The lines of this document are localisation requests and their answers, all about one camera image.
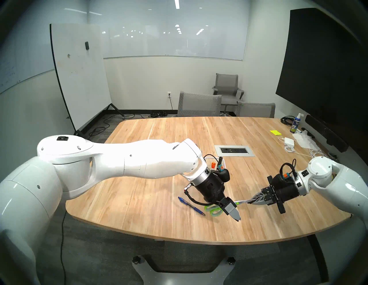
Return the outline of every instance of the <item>blue pen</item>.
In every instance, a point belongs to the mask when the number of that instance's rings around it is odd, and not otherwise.
[[[179,201],[185,205],[188,205],[189,207],[192,207],[193,210],[195,210],[196,212],[200,213],[201,215],[205,216],[205,213],[203,213],[201,210],[197,209],[196,207],[193,207],[192,205],[190,205],[187,201],[185,201],[182,197],[178,197]]]

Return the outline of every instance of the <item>whiteboard stand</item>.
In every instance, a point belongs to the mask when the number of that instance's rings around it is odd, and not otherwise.
[[[51,51],[61,95],[74,135],[104,109],[113,107],[102,57],[100,27],[50,24]]]

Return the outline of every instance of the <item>green scissors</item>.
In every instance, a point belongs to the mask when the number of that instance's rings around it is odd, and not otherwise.
[[[240,204],[249,203],[249,202],[252,202],[252,201],[255,201],[255,198],[252,198],[250,200],[235,201],[234,203],[236,205],[240,205]],[[223,212],[223,210],[221,210],[220,206],[217,206],[217,205],[205,206],[205,211],[209,212],[210,215],[213,216],[213,217],[220,216]]]

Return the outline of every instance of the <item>white power adapter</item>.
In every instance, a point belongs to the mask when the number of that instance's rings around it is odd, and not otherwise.
[[[284,145],[294,148],[294,140],[289,139],[289,138],[284,138]]]

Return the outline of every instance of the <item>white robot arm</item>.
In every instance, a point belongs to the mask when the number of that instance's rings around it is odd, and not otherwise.
[[[206,202],[240,220],[235,203],[224,196],[228,171],[210,171],[190,139],[99,144],[77,136],[51,136],[38,144],[37,154],[0,183],[0,278],[7,284],[19,283],[15,275],[39,284],[35,255],[60,200],[78,197],[111,177],[154,179],[180,174]],[[16,264],[18,274],[5,269],[11,264],[6,260]]]
[[[285,165],[291,168],[290,174],[283,174]],[[284,213],[284,202],[304,196],[313,189],[340,210],[358,216],[368,228],[368,186],[358,173],[342,164],[318,156],[305,170],[296,172],[294,165],[284,163],[280,173],[273,178],[269,176],[268,181],[270,186],[256,194],[250,204],[277,203],[280,213]]]

